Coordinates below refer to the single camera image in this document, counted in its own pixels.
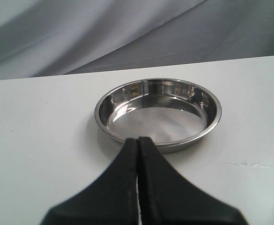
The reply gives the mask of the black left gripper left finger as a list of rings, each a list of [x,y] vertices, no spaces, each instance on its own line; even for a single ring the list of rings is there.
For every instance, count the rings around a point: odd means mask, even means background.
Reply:
[[[107,169],[88,187],[52,207],[43,225],[137,225],[137,140],[125,141]]]

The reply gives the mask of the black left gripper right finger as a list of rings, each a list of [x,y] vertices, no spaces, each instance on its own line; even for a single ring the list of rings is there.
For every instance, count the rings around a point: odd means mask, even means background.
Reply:
[[[138,194],[144,225],[243,225],[241,212],[178,173],[149,137],[140,137]]]

